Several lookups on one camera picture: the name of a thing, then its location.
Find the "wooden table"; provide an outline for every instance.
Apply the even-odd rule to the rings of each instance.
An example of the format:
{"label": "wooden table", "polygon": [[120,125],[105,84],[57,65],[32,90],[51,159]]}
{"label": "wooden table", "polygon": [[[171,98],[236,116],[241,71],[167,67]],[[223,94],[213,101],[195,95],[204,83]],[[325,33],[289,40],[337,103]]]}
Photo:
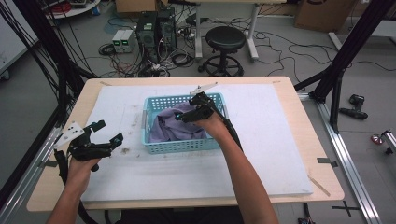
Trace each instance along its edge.
{"label": "wooden table", "polygon": [[[306,172],[312,182],[314,193],[305,196],[271,197],[272,203],[336,201],[344,198],[340,183],[328,163],[318,163],[317,158],[326,158],[312,124],[303,105],[287,77],[169,77],[169,78],[100,78],[87,81],[66,127],[72,120],[85,124],[95,105],[99,91],[104,86],[141,85],[205,85],[219,84],[273,84],[283,106],[291,132],[294,136]],[[29,199],[29,211],[50,211],[56,204],[63,189],[58,167],[46,167]],[[144,207],[215,206],[236,204],[236,199],[188,199],[159,201],[122,201],[85,203],[87,209],[120,209]]]}

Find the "black tripod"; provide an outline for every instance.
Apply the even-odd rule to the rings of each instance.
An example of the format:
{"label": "black tripod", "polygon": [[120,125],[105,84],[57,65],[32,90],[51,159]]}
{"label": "black tripod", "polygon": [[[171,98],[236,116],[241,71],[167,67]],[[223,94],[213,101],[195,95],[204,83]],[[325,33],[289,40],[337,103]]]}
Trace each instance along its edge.
{"label": "black tripod", "polygon": [[371,1],[329,67],[294,86],[294,89],[298,91],[319,81],[315,90],[309,92],[309,96],[321,104],[325,103],[326,96],[332,90],[330,124],[336,133],[339,133],[337,121],[343,75],[395,2],[395,0]]}

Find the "computer tower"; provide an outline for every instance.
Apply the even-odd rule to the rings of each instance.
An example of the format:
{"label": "computer tower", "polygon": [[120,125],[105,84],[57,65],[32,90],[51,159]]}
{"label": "computer tower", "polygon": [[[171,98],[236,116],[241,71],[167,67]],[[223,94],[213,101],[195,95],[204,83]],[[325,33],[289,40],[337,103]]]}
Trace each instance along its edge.
{"label": "computer tower", "polygon": [[159,61],[159,34],[157,29],[157,12],[144,11],[140,14],[136,26],[139,48],[152,63]]}
{"label": "computer tower", "polygon": [[167,51],[177,49],[175,8],[169,7],[158,12],[158,24],[160,37],[163,41],[163,48]]}

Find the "cardboard box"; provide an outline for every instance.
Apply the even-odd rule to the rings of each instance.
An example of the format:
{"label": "cardboard box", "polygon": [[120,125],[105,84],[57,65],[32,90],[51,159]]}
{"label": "cardboard box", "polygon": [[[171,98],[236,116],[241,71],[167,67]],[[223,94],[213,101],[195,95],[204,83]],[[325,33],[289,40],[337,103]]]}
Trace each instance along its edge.
{"label": "cardboard box", "polygon": [[295,16],[297,12],[297,4],[282,3],[278,5],[262,5],[260,14],[268,15],[283,15]]}
{"label": "cardboard box", "polygon": [[167,4],[167,0],[116,0],[117,12],[157,11],[160,3]]}
{"label": "cardboard box", "polygon": [[358,0],[304,0],[294,26],[321,32],[337,32]]}

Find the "desk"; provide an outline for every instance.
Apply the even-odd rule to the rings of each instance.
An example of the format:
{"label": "desk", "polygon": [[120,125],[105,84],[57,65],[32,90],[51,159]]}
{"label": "desk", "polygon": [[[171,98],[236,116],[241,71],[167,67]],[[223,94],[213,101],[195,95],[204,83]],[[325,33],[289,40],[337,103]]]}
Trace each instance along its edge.
{"label": "desk", "polygon": [[[305,114],[304,108],[287,77],[169,77],[169,78],[101,78],[90,79],[86,83],[66,126],[72,120],[85,124],[95,105],[99,91],[104,86],[144,86],[144,85],[205,85],[217,81],[219,84],[273,84],[279,101],[285,111],[287,121],[294,136],[306,172],[312,182],[313,194],[305,196],[271,197],[272,203],[335,201],[344,198],[344,192],[335,173],[326,163],[318,163],[317,158],[326,158],[318,137]],[[60,196],[63,183],[58,176],[58,168],[46,167],[29,199],[29,211],[50,211]],[[186,207],[216,206],[236,204],[234,198],[207,198],[193,200],[122,201],[85,203],[88,209],[120,209],[144,207]]]}
{"label": "desk", "polygon": [[217,18],[236,18],[250,17],[251,24],[247,35],[247,45],[250,56],[253,60],[259,59],[256,47],[253,42],[253,33],[256,27],[257,15],[260,13],[261,4],[280,4],[286,3],[286,0],[189,0],[197,3],[196,8],[196,33],[195,33],[195,58],[202,58],[202,39],[201,24],[202,17]]}

